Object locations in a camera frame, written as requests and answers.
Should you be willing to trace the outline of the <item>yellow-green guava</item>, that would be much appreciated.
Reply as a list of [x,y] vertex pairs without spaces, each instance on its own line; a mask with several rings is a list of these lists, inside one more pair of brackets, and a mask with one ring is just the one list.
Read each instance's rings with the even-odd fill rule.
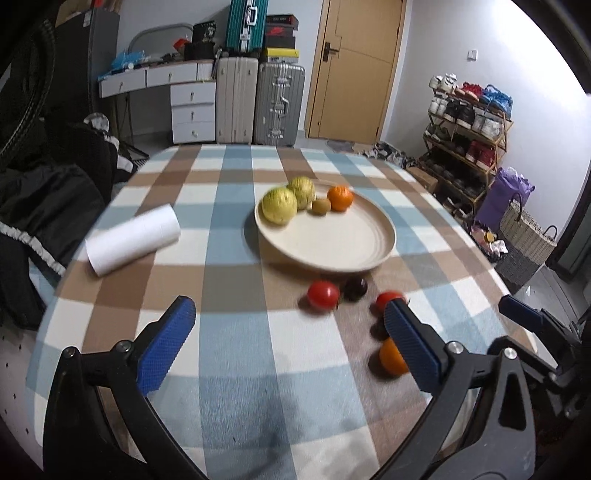
[[260,200],[266,220],[274,225],[287,225],[297,215],[297,196],[287,187],[270,189]]

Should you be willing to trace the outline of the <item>white drawer desk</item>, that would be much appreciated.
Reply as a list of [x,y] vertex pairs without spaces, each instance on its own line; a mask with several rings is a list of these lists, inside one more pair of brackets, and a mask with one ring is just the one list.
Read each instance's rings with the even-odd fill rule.
[[101,98],[113,98],[123,111],[121,132],[129,138],[163,133],[174,144],[215,140],[211,60],[133,69],[104,77],[98,87]]

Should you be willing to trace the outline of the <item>orange mandarin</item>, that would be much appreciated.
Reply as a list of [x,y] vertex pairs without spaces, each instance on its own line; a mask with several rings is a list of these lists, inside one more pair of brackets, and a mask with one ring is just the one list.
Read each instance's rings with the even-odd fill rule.
[[353,204],[353,192],[347,186],[335,185],[329,188],[327,199],[332,211],[346,212]]
[[381,366],[390,376],[400,377],[409,371],[406,361],[392,338],[383,341],[379,350],[379,359]]

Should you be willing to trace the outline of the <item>black bowl basket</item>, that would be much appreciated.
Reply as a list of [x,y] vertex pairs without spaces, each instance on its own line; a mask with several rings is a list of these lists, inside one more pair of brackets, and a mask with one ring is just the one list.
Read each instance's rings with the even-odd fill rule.
[[495,233],[478,222],[470,227],[469,233],[491,263],[497,263],[508,255],[509,251],[505,241],[499,239]]

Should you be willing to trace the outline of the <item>black clothes pile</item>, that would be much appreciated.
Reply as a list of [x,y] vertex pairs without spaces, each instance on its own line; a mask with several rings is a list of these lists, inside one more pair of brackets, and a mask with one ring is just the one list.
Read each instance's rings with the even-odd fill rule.
[[2,319],[39,328],[48,302],[30,269],[56,287],[117,187],[137,170],[102,114],[28,140],[2,161]]

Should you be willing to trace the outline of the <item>beige suitcase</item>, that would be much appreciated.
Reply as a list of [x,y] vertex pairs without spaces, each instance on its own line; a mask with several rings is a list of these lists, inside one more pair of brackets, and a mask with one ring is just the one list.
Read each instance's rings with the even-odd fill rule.
[[215,140],[221,144],[250,144],[259,60],[224,57],[216,64]]

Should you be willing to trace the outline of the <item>wrinkled green guava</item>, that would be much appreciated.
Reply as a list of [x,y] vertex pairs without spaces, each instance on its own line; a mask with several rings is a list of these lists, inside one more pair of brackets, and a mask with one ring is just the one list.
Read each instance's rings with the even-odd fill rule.
[[297,176],[290,180],[287,188],[297,197],[297,209],[307,210],[315,200],[315,184],[311,178]]

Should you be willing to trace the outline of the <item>dark grey cabinet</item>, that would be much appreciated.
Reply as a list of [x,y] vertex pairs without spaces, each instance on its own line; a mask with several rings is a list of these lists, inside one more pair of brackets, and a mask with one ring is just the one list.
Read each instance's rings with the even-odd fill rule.
[[89,9],[55,30],[55,70],[47,97],[51,121],[75,124],[102,110],[98,78],[116,56],[120,16],[104,8]]

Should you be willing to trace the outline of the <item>stacked shoe boxes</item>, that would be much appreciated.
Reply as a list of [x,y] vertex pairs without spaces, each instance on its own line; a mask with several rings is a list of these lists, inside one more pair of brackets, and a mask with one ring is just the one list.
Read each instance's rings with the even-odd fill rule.
[[294,14],[266,16],[263,34],[263,61],[273,57],[297,58],[296,32],[298,19]]

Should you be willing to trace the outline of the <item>silver grey suitcase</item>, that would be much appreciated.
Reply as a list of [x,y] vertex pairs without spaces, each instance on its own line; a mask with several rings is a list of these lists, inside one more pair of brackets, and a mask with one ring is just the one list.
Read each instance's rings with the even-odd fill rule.
[[264,62],[257,76],[253,142],[293,147],[304,98],[304,67]]

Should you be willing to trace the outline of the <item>wooden shoe rack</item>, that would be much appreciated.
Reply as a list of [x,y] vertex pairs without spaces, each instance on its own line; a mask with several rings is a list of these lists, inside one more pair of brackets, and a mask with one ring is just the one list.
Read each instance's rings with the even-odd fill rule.
[[508,152],[514,122],[475,91],[434,88],[432,92],[422,135],[426,152],[417,160],[418,166],[475,215]]

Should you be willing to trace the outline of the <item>purple bag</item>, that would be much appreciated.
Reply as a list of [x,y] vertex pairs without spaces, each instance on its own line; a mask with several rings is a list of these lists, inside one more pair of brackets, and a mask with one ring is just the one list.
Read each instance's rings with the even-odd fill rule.
[[501,167],[476,213],[475,221],[497,232],[510,202],[520,198],[525,205],[534,190],[535,186],[514,168]]

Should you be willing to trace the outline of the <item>woven basket bag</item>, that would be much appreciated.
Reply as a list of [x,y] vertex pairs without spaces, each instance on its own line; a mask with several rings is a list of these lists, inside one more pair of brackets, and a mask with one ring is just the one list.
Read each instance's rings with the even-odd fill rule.
[[504,240],[537,265],[542,265],[557,245],[558,228],[543,229],[525,210],[522,197],[514,193],[500,222]]

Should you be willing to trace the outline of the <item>teal suitcase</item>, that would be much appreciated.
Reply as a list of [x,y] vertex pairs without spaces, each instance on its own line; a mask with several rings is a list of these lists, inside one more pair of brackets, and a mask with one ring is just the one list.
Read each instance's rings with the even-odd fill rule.
[[267,0],[232,0],[225,47],[230,53],[259,54],[266,28]]

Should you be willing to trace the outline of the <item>red tomato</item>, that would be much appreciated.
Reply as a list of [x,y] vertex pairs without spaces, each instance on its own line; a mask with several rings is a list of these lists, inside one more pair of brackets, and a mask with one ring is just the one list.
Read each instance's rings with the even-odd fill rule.
[[308,287],[308,303],[315,309],[322,311],[335,310],[341,299],[339,287],[329,281],[315,281]]
[[380,314],[383,314],[387,305],[394,300],[403,300],[405,303],[409,303],[407,296],[403,292],[399,290],[387,290],[377,296],[375,301],[376,310]]

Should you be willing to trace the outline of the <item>dark purple plum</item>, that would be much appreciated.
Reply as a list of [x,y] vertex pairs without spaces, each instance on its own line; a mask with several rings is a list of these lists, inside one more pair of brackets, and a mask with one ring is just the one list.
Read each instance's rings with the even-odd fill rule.
[[363,298],[368,292],[369,285],[367,280],[363,277],[356,276],[346,280],[346,283],[342,287],[342,295],[351,301],[356,302]]

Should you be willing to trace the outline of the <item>white paper towel roll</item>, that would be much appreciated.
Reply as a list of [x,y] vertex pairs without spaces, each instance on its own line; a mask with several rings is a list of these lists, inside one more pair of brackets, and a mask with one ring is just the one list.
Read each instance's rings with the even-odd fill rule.
[[166,204],[87,239],[87,260],[102,277],[176,242],[180,231],[172,206]]

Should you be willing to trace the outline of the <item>cream round plate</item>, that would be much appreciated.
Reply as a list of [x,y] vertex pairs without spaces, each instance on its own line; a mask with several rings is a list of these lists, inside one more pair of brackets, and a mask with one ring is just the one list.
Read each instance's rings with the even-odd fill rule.
[[259,234],[274,249],[301,265],[332,273],[356,273],[382,265],[394,253],[396,228],[375,202],[353,192],[353,204],[346,212],[329,211],[324,216],[298,210],[287,225],[266,220],[260,200],[266,192],[286,184],[261,187],[253,209]]

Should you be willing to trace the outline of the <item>brown kiwi fruit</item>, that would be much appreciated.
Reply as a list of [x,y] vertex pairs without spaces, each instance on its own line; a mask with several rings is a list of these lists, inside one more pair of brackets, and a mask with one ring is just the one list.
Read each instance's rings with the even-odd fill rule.
[[311,212],[315,215],[324,216],[332,210],[332,203],[328,198],[317,197],[311,203]]

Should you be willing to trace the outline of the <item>wooden door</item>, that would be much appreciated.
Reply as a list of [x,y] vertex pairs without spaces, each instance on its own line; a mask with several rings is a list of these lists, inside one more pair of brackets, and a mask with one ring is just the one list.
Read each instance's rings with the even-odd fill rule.
[[308,137],[372,144],[383,131],[407,3],[325,1],[312,65]]

